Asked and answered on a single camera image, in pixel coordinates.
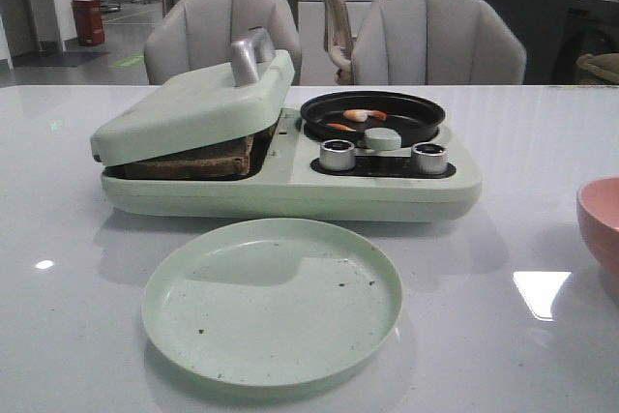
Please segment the right silver control knob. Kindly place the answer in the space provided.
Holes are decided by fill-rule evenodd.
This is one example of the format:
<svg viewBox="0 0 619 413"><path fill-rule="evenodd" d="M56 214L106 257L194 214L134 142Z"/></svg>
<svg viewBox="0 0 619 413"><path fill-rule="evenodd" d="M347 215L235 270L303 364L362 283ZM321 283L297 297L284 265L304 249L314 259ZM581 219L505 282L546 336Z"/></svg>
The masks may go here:
<svg viewBox="0 0 619 413"><path fill-rule="evenodd" d="M441 175L448 170L447 148L432 142L419 142L411 147L415 171L424 175Z"/></svg>

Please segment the beige office chair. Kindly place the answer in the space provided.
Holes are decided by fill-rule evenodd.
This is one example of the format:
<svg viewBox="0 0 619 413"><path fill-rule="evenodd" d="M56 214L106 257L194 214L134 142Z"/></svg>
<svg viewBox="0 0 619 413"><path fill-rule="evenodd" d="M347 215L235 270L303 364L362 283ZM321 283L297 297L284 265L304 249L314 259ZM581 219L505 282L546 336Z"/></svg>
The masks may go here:
<svg viewBox="0 0 619 413"><path fill-rule="evenodd" d="M322 0L324 5L323 47L336 66L335 82L354 83L351 55L354 40L351 33L347 6L344 0Z"/></svg>

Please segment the green breakfast maker lid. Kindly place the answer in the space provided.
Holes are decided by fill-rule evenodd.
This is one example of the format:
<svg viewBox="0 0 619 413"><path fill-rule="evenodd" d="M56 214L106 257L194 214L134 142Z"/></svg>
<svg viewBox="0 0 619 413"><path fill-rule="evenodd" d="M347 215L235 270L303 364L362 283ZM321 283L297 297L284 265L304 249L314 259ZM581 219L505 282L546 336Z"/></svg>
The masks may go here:
<svg viewBox="0 0 619 413"><path fill-rule="evenodd" d="M99 127L93 158L105 166L139 162L258 133L277 123L295 70L289 52L256 66L259 80L239 85L222 63L171 77Z"/></svg>

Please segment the small orange shrimp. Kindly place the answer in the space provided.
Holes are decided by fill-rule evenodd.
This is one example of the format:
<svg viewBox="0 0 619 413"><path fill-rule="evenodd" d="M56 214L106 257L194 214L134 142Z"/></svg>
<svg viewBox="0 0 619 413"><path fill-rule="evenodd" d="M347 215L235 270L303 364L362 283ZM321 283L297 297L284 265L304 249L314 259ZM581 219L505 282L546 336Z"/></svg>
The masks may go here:
<svg viewBox="0 0 619 413"><path fill-rule="evenodd" d="M327 126L332 128L332 129L339 130L339 131L347 131L347 132L355 132L356 131L353 128L350 128L350 127L348 127L346 125L343 125L343 124L340 124L340 123L328 123Z"/></svg>

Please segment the green breakfast maker base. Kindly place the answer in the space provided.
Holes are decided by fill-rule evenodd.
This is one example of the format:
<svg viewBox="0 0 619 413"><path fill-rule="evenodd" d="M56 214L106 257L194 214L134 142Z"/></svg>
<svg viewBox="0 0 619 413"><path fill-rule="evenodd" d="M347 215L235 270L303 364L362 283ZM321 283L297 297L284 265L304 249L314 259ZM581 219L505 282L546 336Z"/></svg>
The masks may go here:
<svg viewBox="0 0 619 413"><path fill-rule="evenodd" d="M465 215L482 190L482 172L454 133L440 125L434 143L453 174L438 179L329 175L312 169L319 144L305 135L299 110L286 108L251 177L226 181L130 180L107 168L103 191L116 208L175 217L291 217L323 221L447 221Z"/></svg>

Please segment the grey upholstered chair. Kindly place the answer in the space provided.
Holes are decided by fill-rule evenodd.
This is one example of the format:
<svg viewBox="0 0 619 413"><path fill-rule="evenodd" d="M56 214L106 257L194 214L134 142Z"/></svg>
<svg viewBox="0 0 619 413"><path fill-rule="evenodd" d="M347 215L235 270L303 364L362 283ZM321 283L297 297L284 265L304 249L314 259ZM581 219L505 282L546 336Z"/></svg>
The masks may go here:
<svg viewBox="0 0 619 413"><path fill-rule="evenodd" d="M300 82L302 49L287 0L179 0L144 46L151 85L176 74L230 60L230 44L253 27L265 28L277 49L289 52L293 83Z"/></svg>
<svg viewBox="0 0 619 413"><path fill-rule="evenodd" d="M527 55L484 0L378 0L351 61L357 85L519 85Z"/></svg>

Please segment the pink bowl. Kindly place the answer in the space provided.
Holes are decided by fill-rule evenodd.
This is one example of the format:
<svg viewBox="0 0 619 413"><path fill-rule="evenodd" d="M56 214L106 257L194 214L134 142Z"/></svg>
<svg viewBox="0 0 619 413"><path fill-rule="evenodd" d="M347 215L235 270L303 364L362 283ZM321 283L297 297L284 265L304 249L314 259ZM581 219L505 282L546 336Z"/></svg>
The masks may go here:
<svg viewBox="0 0 619 413"><path fill-rule="evenodd" d="M587 249L610 272L618 275L618 177L583 185L576 195L579 231Z"/></svg>

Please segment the black round frying pan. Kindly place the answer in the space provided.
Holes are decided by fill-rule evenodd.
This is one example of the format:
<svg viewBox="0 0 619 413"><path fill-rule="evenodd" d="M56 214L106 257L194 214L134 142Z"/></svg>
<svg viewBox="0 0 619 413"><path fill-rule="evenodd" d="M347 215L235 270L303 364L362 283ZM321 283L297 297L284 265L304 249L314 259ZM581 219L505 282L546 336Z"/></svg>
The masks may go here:
<svg viewBox="0 0 619 413"><path fill-rule="evenodd" d="M376 109L388 114L385 121L369 118L358 123L346 120L347 109ZM417 142L429 141L438 133L444 121L443 108L427 99L389 91L356 90L325 94L306 101L301 106L305 132L316 140L344 139L363 147L364 132L370 128L388 128L401 137L401 145L409 147ZM339 131L327 126L340 123L356 130Z"/></svg>

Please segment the silver control knob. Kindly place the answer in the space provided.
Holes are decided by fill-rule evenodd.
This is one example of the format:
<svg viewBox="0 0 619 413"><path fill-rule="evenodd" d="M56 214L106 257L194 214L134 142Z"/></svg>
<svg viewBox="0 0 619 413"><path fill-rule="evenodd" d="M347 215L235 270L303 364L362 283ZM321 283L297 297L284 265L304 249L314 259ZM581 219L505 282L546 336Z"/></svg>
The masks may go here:
<svg viewBox="0 0 619 413"><path fill-rule="evenodd" d="M356 165L355 145L344 139L325 140L320 145L319 164L329 171L350 170Z"/></svg>
<svg viewBox="0 0 619 413"><path fill-rule="evenodd" d="M415 171L424 175L441 175L448 170L447 148L432 142L419 142L411 147Z"/></svg>

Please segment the shrimp with orange tail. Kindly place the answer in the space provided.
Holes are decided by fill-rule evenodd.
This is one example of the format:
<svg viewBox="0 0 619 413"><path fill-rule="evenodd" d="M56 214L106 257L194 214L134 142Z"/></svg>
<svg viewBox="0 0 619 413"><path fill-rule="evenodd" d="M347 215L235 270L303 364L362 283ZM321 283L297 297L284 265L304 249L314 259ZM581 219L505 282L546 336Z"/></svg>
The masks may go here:
<svg viewBox="0 0 619 413"><path fill-rule="evenodd" d="M373 118L379 121L385 121L388 118L388 114L376 110L376 109L347 109L343 112L343 117L351 122L363 123L366 122L369 118Z"/></svg>

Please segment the bread slice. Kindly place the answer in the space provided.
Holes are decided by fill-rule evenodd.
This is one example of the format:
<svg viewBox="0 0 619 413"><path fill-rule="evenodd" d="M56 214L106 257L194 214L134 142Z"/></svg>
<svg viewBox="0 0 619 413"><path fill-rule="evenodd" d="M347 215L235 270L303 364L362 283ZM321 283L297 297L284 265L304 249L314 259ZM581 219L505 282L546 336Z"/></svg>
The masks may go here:
<svg viewBox="0 0 619 413"><path fill-rule="evenodd" d="M251 171L257 134L148 160L109 167L111 174L134 180L210 180L240 178Z"/></svg>

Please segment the right grey upholstered chair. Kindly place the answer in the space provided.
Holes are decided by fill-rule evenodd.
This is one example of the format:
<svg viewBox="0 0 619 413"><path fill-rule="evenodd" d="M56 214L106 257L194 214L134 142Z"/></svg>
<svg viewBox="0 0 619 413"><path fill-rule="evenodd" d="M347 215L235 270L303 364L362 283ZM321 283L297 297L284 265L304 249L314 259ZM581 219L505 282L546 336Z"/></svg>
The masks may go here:
<svg viewBox="0 0 619 413"><path fill-rule="evenodd" d="M351 61L357 85L519 85L527 55L484 0L378 0Z"/></svg>

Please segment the beige cushion at right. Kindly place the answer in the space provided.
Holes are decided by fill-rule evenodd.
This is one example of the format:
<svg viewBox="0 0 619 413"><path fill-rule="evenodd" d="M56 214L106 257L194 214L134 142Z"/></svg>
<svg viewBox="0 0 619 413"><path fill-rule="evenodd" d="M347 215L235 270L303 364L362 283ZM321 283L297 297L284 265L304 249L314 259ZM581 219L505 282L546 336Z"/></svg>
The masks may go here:
<svg viewBox="0 0 619 413"><path fill-rule="evenodd" d="M618 84L618 53L579 56L576 66L584 72L581 82L599 84Z"/></svg>

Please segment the left grey upholstered chair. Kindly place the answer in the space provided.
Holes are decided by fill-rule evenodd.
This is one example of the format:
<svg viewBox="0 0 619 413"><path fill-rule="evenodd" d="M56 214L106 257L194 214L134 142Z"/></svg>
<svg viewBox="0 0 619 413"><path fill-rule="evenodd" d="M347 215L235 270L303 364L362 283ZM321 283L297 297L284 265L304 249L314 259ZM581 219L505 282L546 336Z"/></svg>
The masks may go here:
<svg viewBox="0 0 619 413"><path fill-rule="evenodd" d="M300 82L302 49L287 0L179 0L144 46L151 85L176 74L230 60L230 44L253 27L265 28L277 49L289 52L293 83Z"/></svg>

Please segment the left silver control knob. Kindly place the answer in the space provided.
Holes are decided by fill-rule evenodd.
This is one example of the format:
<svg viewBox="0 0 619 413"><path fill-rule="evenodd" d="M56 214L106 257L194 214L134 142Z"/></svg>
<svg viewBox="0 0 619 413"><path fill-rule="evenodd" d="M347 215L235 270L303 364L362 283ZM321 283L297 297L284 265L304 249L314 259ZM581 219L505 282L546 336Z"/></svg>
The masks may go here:
<svg viewBox="0 0 619 413"><path fill-rule="evenodd" d="M344 139L325 140L320 145L319 164L329 171L350 170L356 165L355 145Z"/></svg>

